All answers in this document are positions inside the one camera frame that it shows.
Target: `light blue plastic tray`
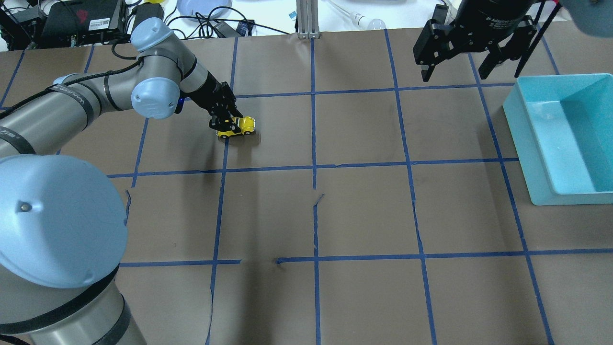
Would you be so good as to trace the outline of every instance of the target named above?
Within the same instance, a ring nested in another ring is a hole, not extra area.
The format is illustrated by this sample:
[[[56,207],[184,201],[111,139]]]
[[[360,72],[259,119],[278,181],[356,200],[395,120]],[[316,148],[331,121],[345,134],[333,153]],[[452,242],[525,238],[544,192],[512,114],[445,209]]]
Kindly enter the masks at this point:
[[[611,74],[520,77],[504,112],[532,203],[613,203]]]

